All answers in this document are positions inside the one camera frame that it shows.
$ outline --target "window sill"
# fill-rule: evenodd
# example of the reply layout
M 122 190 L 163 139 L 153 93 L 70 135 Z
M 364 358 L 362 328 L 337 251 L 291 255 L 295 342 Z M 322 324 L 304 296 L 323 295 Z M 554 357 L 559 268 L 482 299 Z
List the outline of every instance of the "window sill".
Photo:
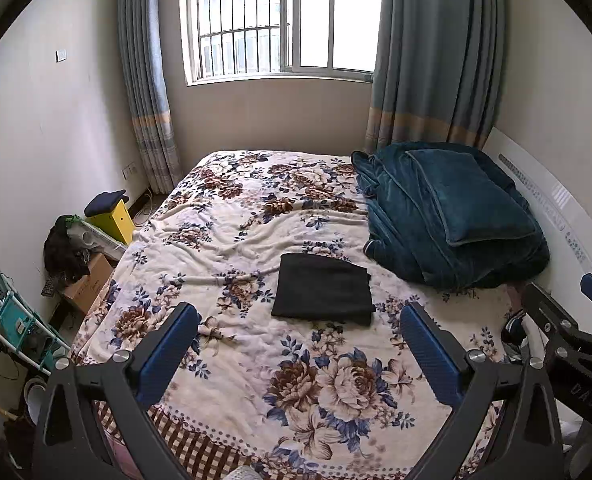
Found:
M 330 77 L 323 75 L 314 74 L 294 74 L 294 73 L 269 73 L 269 74 L 243 74 L 229 77 L 210 77 L 204 79 L 198 79 L 187 83 L 188 87 L 209 85 L 214 83 L 229 83 L 232 81 L 249 81 L 252 79 L 327 79 L 332 81 L 346 81 L 350 83 L 364 83 L 371 85 L 371 81 L 365 81 L 364 79 L 349 78 L 349 77 Z

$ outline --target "blue curtain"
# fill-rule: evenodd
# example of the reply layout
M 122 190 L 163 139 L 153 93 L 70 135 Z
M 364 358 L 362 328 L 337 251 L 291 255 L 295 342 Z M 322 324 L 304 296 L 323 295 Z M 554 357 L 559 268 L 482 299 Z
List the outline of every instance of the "blue curtain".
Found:
M 382 0 L 365 151 L 402 140 L 482 147 L 505 22 L 505 0 Z
M 183 176 L 163 76 L 158 0 L 118 0 L 118 33 L 144 172 L 154 193 L 170 193 Z

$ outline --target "yellow box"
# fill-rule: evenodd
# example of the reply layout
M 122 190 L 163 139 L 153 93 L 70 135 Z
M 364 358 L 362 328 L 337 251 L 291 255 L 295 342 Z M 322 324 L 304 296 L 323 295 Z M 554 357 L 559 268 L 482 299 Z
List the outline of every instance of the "yellow box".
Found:
M 92 216 L 89 221 L 105 231 L 109 236 L 127 245 L 131 243 L 131 237 L 136 228 L 122 200 L 110 213 Z

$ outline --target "bolt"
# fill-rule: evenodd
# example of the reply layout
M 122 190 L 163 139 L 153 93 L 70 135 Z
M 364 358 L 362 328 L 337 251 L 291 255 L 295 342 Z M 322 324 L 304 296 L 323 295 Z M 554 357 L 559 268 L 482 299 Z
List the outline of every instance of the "bolt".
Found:
M 56 370 L 64 370 L 69 366 L 69 359 L 67 359 L 66 357 L 56 359 L 54 366 L 56 367 Z
M 532 357 L 530 359 L 530 366 L 532 368 L 536 368 L 537 370 L 540 370 L 542 368 L 542 359 L 540 359 L 538 357 Z
M 111 359 L 117 363 L 124 363 L 127 359 L 129 359 L 130 355 L 131 352 L 129 350 L 118 350 L 114 353 L 114 355 L 111 356 Z
M 480 350 L 470 350 L 468 352 L 468 355 L 470 356 L 470 359 L 474 363 L 481 363 L 486 358 L 485 354 L 483 352 L 481 352 Z

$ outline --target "white wall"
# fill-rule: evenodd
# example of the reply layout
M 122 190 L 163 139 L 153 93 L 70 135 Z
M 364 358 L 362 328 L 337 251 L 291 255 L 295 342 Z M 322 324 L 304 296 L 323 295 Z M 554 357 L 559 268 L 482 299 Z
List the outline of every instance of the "white wall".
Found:
M 592 218 L 592 35 L 563 0 L 509 0 L 509 14 L 496 126 Z
M 159 0 L 163 70 L 185 171 L 215 150 L 349 155 L 364 144 L 371 85 L 272 78 L 186 86 L 179 0 Z
M 143 171 L 118 54 L 117 0 L 33 0 L 0 41 L 0 269 L 47 319 L 42 246 L 61 214 Z M 68 59 L 56 63 L 57 49 Z

